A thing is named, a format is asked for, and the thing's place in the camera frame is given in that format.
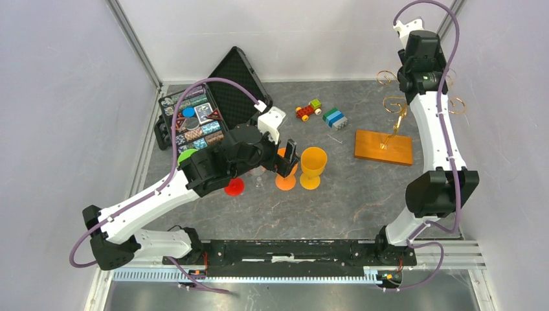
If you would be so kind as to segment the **yellow plastic wine glass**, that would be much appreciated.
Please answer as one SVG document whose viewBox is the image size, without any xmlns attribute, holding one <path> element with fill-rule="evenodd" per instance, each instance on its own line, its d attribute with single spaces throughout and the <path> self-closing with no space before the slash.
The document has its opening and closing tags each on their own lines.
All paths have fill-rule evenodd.
<svg viewBox="0 0 549 311">
<path fill-rule="evenodd" d="M 306 190 L 314 190 L 321 183 L 320 175 L 328 162 L 327 153 L 316 146 L 305 149 L 301 155 L 300 184 Z"/>
</svg>

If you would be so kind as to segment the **orange plastic wine glass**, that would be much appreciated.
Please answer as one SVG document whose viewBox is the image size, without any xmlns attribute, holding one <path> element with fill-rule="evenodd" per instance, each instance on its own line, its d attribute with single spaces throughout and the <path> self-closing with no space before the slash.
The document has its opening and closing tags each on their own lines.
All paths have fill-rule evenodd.
<svg viewBox="0 0 549 311">
<path fill-rule="evenodd" d="M 297 184 L 297 179 L 295 177 L 297 169 L 298 169 L 298 165 L 295 165 L 293 167 L 290 175 L 288 175 L 285 178 L 277 175 L 276 179 L 275 179 L 276 187 L 279 188 L 280 190 L 284 190 L 284 191 L 288 191 L 288 190 L 293 189 L 295 187 L 295 185 Z"/>
</svg>

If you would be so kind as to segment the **clear wine glass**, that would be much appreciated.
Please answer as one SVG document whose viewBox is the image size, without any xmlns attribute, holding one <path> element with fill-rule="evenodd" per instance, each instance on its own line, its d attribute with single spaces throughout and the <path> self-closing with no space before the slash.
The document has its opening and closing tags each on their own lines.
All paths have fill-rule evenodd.
<svg viewBox="0 0 549 311">
<path fill-rule="evenodd" d="M 252 176 L 253 185 L 256 188 L 262 188 L 264 184 L 263 175 L 265 174 L 264 167 L 257 167 L 249 171 Z"/>
</svg>

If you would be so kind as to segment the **red plastic wine glass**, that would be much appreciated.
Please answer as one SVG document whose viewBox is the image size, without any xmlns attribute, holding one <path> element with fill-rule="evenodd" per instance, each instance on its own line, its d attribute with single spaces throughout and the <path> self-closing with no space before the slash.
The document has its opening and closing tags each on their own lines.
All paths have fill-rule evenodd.
<svg viewBox="0 0 549 311">
<path fill-rule="evenodd" d="M 224 188 L 224 191 L 229 196 L 239 196 L 245 190 L 244 181 L 241 178 L 234 178 L 229 181 L 229 184 Z"/>
</svg>

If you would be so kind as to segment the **green plastic wine glass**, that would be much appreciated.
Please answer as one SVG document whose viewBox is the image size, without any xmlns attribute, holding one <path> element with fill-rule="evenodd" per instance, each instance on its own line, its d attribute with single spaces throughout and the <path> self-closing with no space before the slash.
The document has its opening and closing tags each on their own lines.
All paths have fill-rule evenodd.
<svg viewBox="0 0 549 311">
<path fill-rule="evenodd" d="M 181 152 L 177 158 L 177 166 L 179 166 L 185 159 L 188 159 L 195 152 L 197 152 L 197 149 L 195 148 L 189 148 Z"/>
</svg>

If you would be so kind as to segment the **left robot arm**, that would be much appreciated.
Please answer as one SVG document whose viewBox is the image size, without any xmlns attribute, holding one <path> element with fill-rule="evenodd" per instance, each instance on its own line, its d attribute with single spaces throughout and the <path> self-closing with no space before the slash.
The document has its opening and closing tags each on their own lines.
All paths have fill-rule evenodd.
<svg viewBox="0 0 549 311">
<path fill-rule="evenodd" d="M 203 246 L 192 228 L 151 231 L 145 225 L 176 207 L 198 200 L 254 168 L 288 176 L 299 162 L 294 140 L 289 139 L 284 155 L 279 142 L 255 126 L 241 124 L 222 140 L 192 152 L 175 170 L 156 184 L 124 202 L 101 209 L 95 205 L 83 211 L 94 263 L 102 270 L 114 270 L 134 259 L 182 258 L 195 264 L 203 257 Z"/>
</svg>

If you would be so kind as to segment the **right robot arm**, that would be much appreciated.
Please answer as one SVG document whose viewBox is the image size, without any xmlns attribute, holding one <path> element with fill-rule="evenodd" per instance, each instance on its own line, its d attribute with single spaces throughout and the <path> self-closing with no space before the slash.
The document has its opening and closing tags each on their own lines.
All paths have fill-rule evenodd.
<svg viewBox="0 0 549 311">
<path fill-rule="evenodd" d="M 403 211 L 376 237 L 374 257 L 382 264 L 414 248 L 413 240 L 428 227 L 457 232 L 464 203 L 480 181 L 478 172 L 467 168 L 454 137 L 446 82 L 452 59 L 445 57 L 439 35 L 395 30 L 403 44 L 399 89 L 418 125 L 423 174 L 408 184 Z"/>
</svg>

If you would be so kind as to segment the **gold wine glass rack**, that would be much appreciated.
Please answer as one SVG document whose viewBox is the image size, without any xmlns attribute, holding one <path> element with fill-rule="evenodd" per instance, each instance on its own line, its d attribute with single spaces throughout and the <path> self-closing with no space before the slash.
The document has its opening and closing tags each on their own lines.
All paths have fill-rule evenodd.
<svg viewBox="0 0 549 311">
<path fill-rule="evenodd" d="M 357 130 L 354 156 L 358 159 L 411 166 L 414 162 L 412 139 L 398 134 L 402 120 L 410 112 L 416 120 L 420 134 L 423 170 L 426 172 L 440 168 L 450 171 L 456 167 L 460 171 L 466 168 L 449 117 L 449 105 L 453 101 L 448 97 L 446 88 L 441 95 L 438 93 L 442 74 L 400 73 L 397 77 L 407 103 L 399 102 L 398 109 L 394 110 L 399 117 L 393 132 Z"/>
</svg>

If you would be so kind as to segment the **toy brick car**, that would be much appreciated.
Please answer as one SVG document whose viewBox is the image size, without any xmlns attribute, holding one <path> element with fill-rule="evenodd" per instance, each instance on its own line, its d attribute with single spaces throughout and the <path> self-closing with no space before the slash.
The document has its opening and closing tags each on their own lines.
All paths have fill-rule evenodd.
<svg viewBox="0 0 549 311">
<path fill-rule="evenodd" d="M 311 115 L 320 115 L 322 113 L 322 104 L 319 99 L 313 99 L 307 106 L 297 107 L 295 110 L 296 118 L 307 122 Z"/>
</svg>

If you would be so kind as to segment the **blue green brick stack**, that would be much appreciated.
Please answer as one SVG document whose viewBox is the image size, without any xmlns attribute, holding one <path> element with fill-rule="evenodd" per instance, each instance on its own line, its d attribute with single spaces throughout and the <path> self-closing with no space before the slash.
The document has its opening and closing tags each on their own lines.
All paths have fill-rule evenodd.
<svg viewBox="0 0 549 311">
<path fill-rule="evenodd" d="M 337 108 L 332 108 L 323 114 L 322 120 L 332 129 L 340 130 L 348 124 L 348 119 Z"/>
</svg>

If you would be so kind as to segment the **black open case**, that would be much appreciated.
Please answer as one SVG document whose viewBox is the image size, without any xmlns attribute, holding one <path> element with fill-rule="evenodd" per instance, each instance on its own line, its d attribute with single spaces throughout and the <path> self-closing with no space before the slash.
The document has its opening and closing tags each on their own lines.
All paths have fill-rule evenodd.
<svg viewBox="0 0 549 311">
<path fill-rule="evenodd" d="M 237 46 L 229 50 L 210 77 L 232 80 L 268 107 L 273 105 L 244 51 Z M 154 126 L 157 144 L 165 150 L 172 146 L 172 119 L 177 115 L 175 145 L 178 155 L 220 141 L 226 131 L 239 124 L 255 125 L 260 114 L 246 94 L 222 82 L 208 82 L 192 88 L 176 110 L 182 94 L 182 91 L 170 93 L 158 100 L 161 116 Z"/>
</svg>

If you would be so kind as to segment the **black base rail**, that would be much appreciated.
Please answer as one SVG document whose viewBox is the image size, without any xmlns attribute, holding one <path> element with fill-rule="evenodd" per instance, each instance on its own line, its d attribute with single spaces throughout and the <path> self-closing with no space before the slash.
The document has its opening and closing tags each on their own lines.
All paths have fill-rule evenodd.
<svg viewBox="0 0 549 311">
<path fill-rule="evenodd" d="M 206 240 L 202 256 L 138 260 L 112 273 L 112 281 L 191 284 L 187 275 L 210 285 L 388 284 L 404 273 L 485 270 L 478 243 L 467 240 L 419 240 L 377 251 L 371 240 Z"/>
</svg>

